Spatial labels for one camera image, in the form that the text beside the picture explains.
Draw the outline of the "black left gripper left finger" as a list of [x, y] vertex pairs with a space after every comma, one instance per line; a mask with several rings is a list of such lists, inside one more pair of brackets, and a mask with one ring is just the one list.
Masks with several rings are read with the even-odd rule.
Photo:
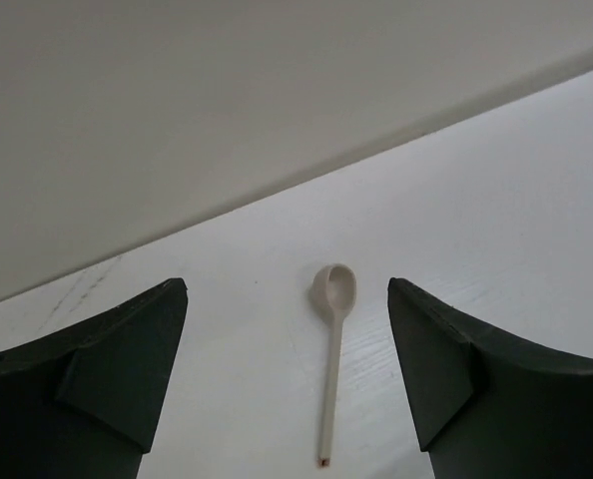
[[187, 313], [170, 278], [0, 351], [0, 478], [134, 478], [153, 446]]

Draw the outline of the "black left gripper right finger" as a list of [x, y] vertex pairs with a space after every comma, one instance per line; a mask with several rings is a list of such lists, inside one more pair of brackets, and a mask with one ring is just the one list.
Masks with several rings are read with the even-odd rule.
[[421, 451], [437, 478], [593, 478], [593, 359], [455, 309], [412, 282], [387, 290]]

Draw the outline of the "beige plastic spoon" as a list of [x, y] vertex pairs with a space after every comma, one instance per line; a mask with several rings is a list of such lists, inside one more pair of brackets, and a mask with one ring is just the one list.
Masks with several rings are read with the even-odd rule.
[[328, 467], [330, 464], [343, 322], [355, 306], [356, 295], [355, 274], [349, 266], [341, 263], [329, 264], [320, 269], [314, 276], [309, 290], [312, 305], [329, 326], [326, 378], [317, 450], [317, 463], [321, 468]]

